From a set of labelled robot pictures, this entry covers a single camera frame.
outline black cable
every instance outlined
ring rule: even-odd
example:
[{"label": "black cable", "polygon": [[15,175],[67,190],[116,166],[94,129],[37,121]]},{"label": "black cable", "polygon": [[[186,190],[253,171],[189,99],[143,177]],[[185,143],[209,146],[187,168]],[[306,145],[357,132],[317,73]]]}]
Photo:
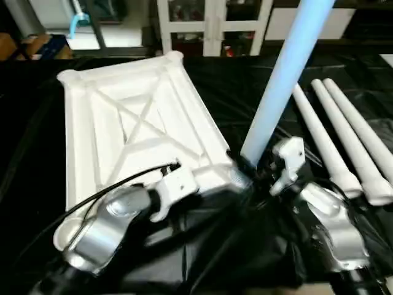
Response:
[{"label": "black cable", "polygon": [[88,214],[91,212],[91,209],[93,209],[93,207],[98,203],[98,201],[101,200],[101,198],[97,198],[93,201],[93,203],[91,203],[91,205],[88,207],[88,209],[86,210],[86,213],[84,214],[84,218],[82,220],[82,223],[85,222],[85,220],[87,219]]},{"label": "black cable", "polygon": [[174,165],[175,167],[178,167],[178,163],[171,163],[171,164],[166,164],[166,165],[161,165],[161,166],[156,166],[150,169],[146,169],[144,171],[141,171],[135,175],[129,176],[111,186],[106,187],[105,189],[95,193],[94,195],[92,195],[91,197],[81,201],[80,203],[78,203],[77,205],[73,206],[70,210],[68,210],[67,212],[65,212],[64,214],[62,214],[61,216],[59,216],[58,218],[56,218],[56,220],[54,220],[52,223],[50,223],[45,229],[43,229],[38,235],[36,235],[32,241],[30,243],[28,243],[20,252],[20,254],[17,256],[17,258],[15,259],[14,263],[11,265],[11,270],[14,270],[14,268],[18,265],[18,263],[20,262],[21,258],[23,257],[23,255],[25,255],[25,253],[41,238],[43,237],[53,226],[57,225],[59,222],[61,222],[64,218],[68,217],[69,215],[73,214],[73,212],[77,211],[79,208],[82,208],[84,205],[90,203],[92,200],[98,200],[99,198],[101,198],[102,196],[106,195],[108,192],[112,191],[113,189],[135,179],[138,178],[146,173],[155,171],[155,170],[159,170],[162,168],[166,168],[166,167],[170,167]]}]

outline white tube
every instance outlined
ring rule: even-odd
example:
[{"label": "white tube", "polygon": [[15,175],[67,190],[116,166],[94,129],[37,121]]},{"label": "white tube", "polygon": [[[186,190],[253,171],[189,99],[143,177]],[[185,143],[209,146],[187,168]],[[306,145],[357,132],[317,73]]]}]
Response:
[{"label": "white tube", "polygon": [[319,101],[323,105],[334,129],[351,158],[362,180],[364,194],[370,204],[381,206],[393,201],[393,187],[382,177],[366,149],[351,128],[350,124],[333,101],[321,80],[315,79],[314,87]]},{"label": "white tube", "polygon": [[390,150],[381,141],[381,138],[375,134],[374,130],[352,103],[349,102],[336,83],[331,79],[325,79],[324,84],[377,166],[381,169],[383,175],[393,184],[393,155]]},{"label": "white tube", "polygon": [[363,192],[360,182],[349,171],[299,84],[295,86],[293,95],[322,156],[330,179],[340,186],[349,198],[358,197]]},{"label": "white tube", "polygon": [[254,167],[284,112],[334,2],[301,0],[299,3],[296,18],[241,148],[241,155]]},{"label": "white tube", "polygon": [[76,14],[79,15],[80,17],[83,16],[84,12],[80,6],[80,3],[78,0],[72,0],[72,3],[74,4],[74,8],[76,11]]}]

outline black plastic sheet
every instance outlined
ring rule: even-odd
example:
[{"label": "black plastic sheet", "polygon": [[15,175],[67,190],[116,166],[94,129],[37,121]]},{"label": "black plastic sheet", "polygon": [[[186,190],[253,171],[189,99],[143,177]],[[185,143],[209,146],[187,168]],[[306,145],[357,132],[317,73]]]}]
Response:
[{"label": "black plastic sheet", "polygon": [[[233,152],[239,151],[276,56],[186,58],[184,66]],[[64,69],[89,69],[126,59],[13,62],[0,64],[0,265],[7,277],[20,250],[64,210],[64,92],[56,75]],[[300,79],[341,155],[353,170],[309,85],[332,78],[393,151],[393,69],[377,55],[313,55]],[[313,175],[326,177],[317,150],[292,102],[270,146],[283,136],[305,139]],[[325,280],[304,255],[302,241],[287,212],[277,202],[261,205],[266,194],[240,197],[220,194],[163,224],[151,238],[173,233],[179,238],[158,246],[136,247],[103,277],[101,292],[178,293],[199,289],[297,286]],[[393,241],[389,207],[374,208]],[[195,228],[190,234],[187,230]],[[386,247],[375,244],[384,256]],[[56,256],[48,234],[16,266],[14,288],[31,286]],[[376,260],[388,271],[384,259]]]}]

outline shelving unit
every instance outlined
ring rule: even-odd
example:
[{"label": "shelving unit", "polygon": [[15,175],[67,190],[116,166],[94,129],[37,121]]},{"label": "shelving unit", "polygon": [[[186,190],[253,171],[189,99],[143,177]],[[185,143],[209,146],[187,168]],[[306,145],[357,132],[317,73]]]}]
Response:
[{"label": "shelving unit", "polygon": [[[157,4],[164,53],[178,49],[186,55],[258,55],[273,0],[157,0]],[[192,39],[195,48],[182,50]]]}]

